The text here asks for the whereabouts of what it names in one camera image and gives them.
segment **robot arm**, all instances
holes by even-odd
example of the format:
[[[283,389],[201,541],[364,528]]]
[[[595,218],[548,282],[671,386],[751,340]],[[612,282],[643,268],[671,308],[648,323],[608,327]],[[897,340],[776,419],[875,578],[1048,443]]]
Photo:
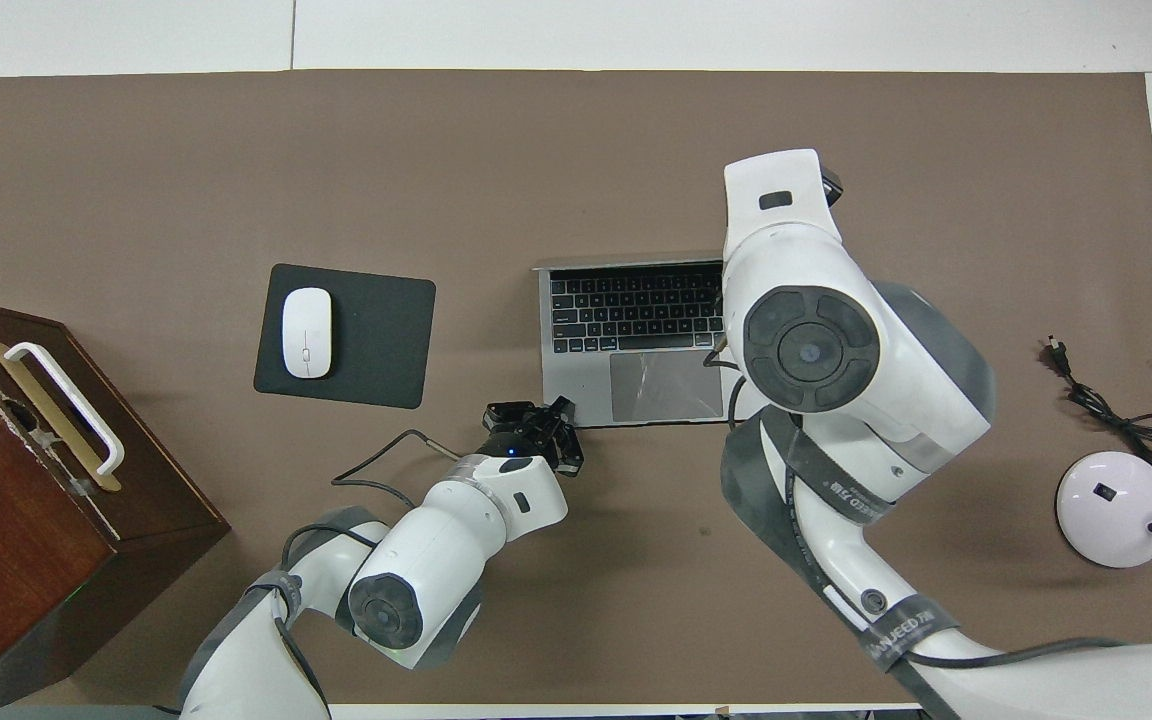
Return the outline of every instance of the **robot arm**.
[[[727,342],[767,401],[723,448],[733,510],[933,717],[1152,717],[1152,646],[990,650],[867,546],[865,526],[988,430],[992,370],[918,293],[861,272],[814,151],[726,179]]]
[[[479,611],[486,561],[567,514],[554,470],[576,475],[584,460],[567,406],[490,406],[488,440],[393,529],[357,506],[302,528],[189,662],[182,717],[329,717],[289,635],[303,611],[408,669],[447,661]]]

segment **wooden box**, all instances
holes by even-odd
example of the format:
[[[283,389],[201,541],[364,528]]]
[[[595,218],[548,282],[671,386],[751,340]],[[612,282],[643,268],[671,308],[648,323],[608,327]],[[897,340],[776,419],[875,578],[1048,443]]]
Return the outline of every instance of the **wooden box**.
[[[0,308],[0,706],[76,670],[228,529],[63,324]]]

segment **black keyboard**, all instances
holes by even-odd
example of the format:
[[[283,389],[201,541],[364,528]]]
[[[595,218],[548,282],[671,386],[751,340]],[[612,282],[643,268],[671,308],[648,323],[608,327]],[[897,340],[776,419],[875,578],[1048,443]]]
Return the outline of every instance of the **black keyboard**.
[[[554,353],[714,347],[723,264],[551,270]]]

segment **white handle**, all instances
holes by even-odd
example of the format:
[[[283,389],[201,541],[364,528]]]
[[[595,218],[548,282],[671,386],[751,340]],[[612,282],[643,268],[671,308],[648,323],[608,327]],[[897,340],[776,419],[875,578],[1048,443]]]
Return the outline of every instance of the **white handle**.
[[[33,342],[17,342],[17,344],[3,353],[3,356],[8,361],[20,361],[28,354],[33,355],[38,359],[41,369],[46,370],[47,374],[51,376],[52,382],[55,382],[74,407],[77,407],[78,414],[83,416],[84,420],[88,420],[88,425],[91,425],[92,430],[96,430],[97,435],[105,442],[105,447],[109,448],[109,456],[101,462],[100,468],[96,469],[96,473],[113,473],[114,468],[118,468],[123,462],[123,442],[119,441],[118,435],[114,434],[114,430],[111,430],[100,414],[96,412],[91,402],[88,402],[88,399],[83,397],[83,393],[78,392],[78,387],[74,386],[74,381],[70,381],[69,376],[60,369],[55,357],[52,357],[45,347]]]

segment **silver laptop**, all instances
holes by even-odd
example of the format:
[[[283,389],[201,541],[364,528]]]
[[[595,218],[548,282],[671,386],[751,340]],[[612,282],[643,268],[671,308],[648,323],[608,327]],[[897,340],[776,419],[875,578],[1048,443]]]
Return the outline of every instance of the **silver laptop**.
[[[577,427],[713,423],[738,374],[705,366],[722,342],[717,255],[540,266],[545,400],[575,402]]]

